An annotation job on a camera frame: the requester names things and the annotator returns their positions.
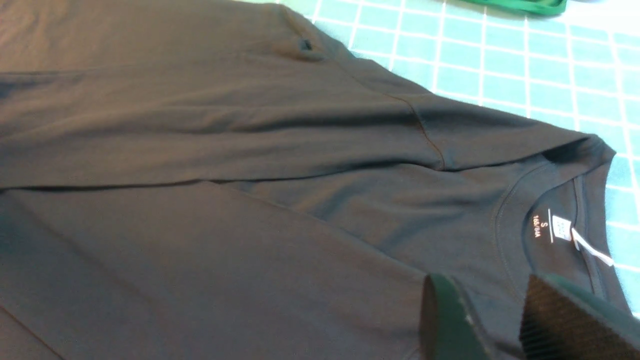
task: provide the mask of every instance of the size tag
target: size tag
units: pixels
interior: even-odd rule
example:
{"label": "size tag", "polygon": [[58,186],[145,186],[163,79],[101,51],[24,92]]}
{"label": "size tag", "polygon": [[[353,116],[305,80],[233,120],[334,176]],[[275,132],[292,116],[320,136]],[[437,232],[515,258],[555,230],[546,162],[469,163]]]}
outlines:
{"label": "size tag", "polygon": [[571,222],[569,220],[553,215],[551,217],[551,224],[554,229],[554,235],[558,238],[565,239],[566,241],[573,240],[571,237]]}

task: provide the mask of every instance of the grid line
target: grid line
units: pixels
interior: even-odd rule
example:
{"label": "grid line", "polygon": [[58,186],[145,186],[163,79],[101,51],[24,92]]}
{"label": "grid line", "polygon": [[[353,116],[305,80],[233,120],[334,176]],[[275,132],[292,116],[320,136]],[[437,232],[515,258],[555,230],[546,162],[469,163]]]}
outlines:
{"label": "grid line", "polygon": [[389,71],[394,69],[394,65],[396,62],[396,51],[397,51],[397,47],[398,47],[398,40],[400,39],[400,27],[402,26],[402,16],[404,13],[404,3],[406,0],[401,0],[400,3],[400,11],[398,13],[398,23],[396,25],[396,31],[395,31],[395,35],[394,35],[394,46],[393,49],[391,50],[391,57],[389,59]]}
{"label": "grid line", "polygon": [[438,71],[440,67],[440,57],[442,55],[442,34],[444,33],[444,13],[446,8],[447,0],[443,0],[442,8],[440,9],[440,17],[438,18],[438,36],[436,37],[435,62],[433,63],[433,85],[431,88],[434,92],[438,89]]}
{"label": "grid line", "polygon": [[[618,50],[614,45],[613,34],[609,33],[609,41],[611,43],[611,51],[613,54],[613,61],[615,64],[620,64],[620,58],[618,57]],[[625,109],[625,102],[622,98],[622,74],[620,74],[620,69],[616,69],[616,89],[618,90],[618,106],[620,107],[620,117],[622,118],[622,124],[627,123],[627,111]],[[627,152],[629,154],[633,154],[633,148],[631,144],[631,136],[629,134],[628,127],[623,126],[623,134],[625,137],[625,146],[627,147]],[[640,189],[638,188],[638,182],[636,179],[636,171],[634,169],[634,162],[629,159],[629,170],[631,173],[631,184],[634,187],[634,200],[636,202],[636,215],[638,216],[638,222],[640,223]]]}
{"label": "grid line", "polygon": [[486,52],[486,6],[483,9],[482,15],[482,34],[480,39],[480,75],[479,79],[479,88],[478,88],[478,105],[483,105],[484,103],[484,57]]}
{"label": "grid line", "polygon": [[[567,32],[569,32],[569,25],[564,25]],[[578,114],[578,96],[576,94],[575,89],[575,69],[573,62],[573,51],[572,51],[572,39],[571,37],[566,37],[566,51],[567,57],[569,58],[569,90],[571,91],[571,106],[572,106],[572,116],[573,116],[573,129],[576,131],[580,131],[580,117]]]}

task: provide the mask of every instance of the stitching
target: stitching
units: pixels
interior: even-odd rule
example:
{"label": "stitching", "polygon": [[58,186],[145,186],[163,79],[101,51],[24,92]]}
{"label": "stitching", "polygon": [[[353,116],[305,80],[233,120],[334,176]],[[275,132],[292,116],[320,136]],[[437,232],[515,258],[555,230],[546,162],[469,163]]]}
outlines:
{"label": "stitching", "polygon": [[[291,26],[291,28],[292,28],[293,30],[295,30],[295,31],[298,33],[298,35],[299,35],[299,36],[305,36],[305,33],[307,33],[306,29],[305,29],[305,28],[301,28],[301,27],[300,27],[300,24],[299,24],[298,22],[296,22],[296,21],[295,21],[295,19],[293,19],[293,18],[289,15],[289,13],[288,13],[288,8],[287,8],[286,6],[282,6],[282,5],[280,5],[280,6],[281,6],[281,10],[283,10],[283,9],[284,9],[284,17],[285,17],[285,19],[287,20],[287,22],[289,23],[289,25]],[[350,55],[352,55],[352,54],[351,54],[351,51],[349,51],[349,49],[347,49],[346,47],[344,47],[344,44],[342,44],[342,43],[341,43],[341,45],[342,45],[342,47],[343,47],[343,48],[344,48],[344,49],[345,49],[345,50],[346,50]],[[369,85],[365,84],[362,80],[358,79],[355,75],[353,75],[352,73],[350,73],[349,71],[347,71],[347,70],[342,66],[342,64],[341,64],[338,60],[336,60],[336,59],[335,59],[335,54],[333,54],[331,51],[329,51],[329,50],[328,50],[328,47],[323,46],[323,50],[324,50],[325,55],[327,56],[327,59],[328,59],[328,60],[331,60],[331,61],[332,61],[332,63],[333,63],[333,64],[335,64],[335,65],[337,66],[337,68],[338,68],[338,69],[340,69],[343,73],[345,73],[347,76],[349,76],[353,81],[355,81],[356,83],[358,83],[358,84],[359,84],[360,86],[362,86],[363,88],[367,89],[368,91],[374,92],[374,93],[376,93],[376,94],[384,95],[384,96],[390,97],[391,99],[394,99],[394,100],[397,100],[397,101],[401,101],[401,102],[405,103],[407,106],[409,106],[409,109],[411,110],[411,113],[413,114],[413,116],[414,116],[414,117],[415,117],[415,119],[417,120],[418,125],[420,126],[420,129],[422,130],[422,134],[424,135],[424,138],[427,140],[427,143],[428,143],[430,146],[432,146],[432,148],[433,148],[433,149],[436,151],[436,153],[438,154],[438,157],[439,157],[439,160],[440,160],[440,164],[441,164],[441,165],[439,166],[439,168],[437,168],[437,169],[435,169],[435,170],[445,170],[445,169],[446,169],[446,166],[445,166],[445,160],[444,160],[444,155],[442,154],[442,151],[441,151],[441,150],[440,150],[440,149],[435,145],[435,143],[434,143],[433,141],[431,141],[431,139],[429,138],[429,135],[427,135],[426,127],[425,127],[425,125],[424,125],[424,123],[423,123],[423,121],[422,121],[422,118],[421,118],[421,116],[418,114],[418,111],[415,109],[415,107],[411,104],[411,102],[410,102],[410,101],[408,101],[408,100],[406,100],[406,99],[403,99],[402,97],[399,97],[399,96],[394,96],[394,95],[388,94],[388,93],[386,93],[386,92],[381,92],[381,91],[374,90],[374,89],[373,89],[373,88],[371,88]],[[393,73],[391,73],[391,74],[392,74],[392,76],[395,76],[395,77],[397,77],[397,78],[400,78],[400,79],[405,80],[404,78],[402,78],[402,77],[400,77],[400,76],[398,76],[398,75],[395,75],[395,74],[393,74]]]}

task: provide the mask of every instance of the teal grid mat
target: teal grid mat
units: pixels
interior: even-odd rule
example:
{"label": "teal grid mat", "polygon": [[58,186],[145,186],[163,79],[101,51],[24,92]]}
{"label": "teal grid mat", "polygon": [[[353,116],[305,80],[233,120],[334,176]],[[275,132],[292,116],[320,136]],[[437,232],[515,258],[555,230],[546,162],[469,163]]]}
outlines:
{"label": "teal grid mat", "polygon": [[[442,96],[600,135],[618,152],[606,188],[611,256],[640,266],[640,34],[460,0],[249,1],[287,5],[357,56]],[[640,316],[640,274],[616,271]]]}

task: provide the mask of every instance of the t-shirt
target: t-shirt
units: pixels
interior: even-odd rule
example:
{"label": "t-shirt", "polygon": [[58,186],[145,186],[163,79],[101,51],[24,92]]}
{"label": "t-shirt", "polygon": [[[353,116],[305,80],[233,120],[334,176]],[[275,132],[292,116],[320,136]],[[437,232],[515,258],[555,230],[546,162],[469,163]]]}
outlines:
{"label": "t-shirt", "polygon": [[0,53],[2,358],[420,359],[433,272],[505,359],[532,272],[628,312],[549,231],[608,252],[599,137],[439,97],[282,5],[0,0]]}

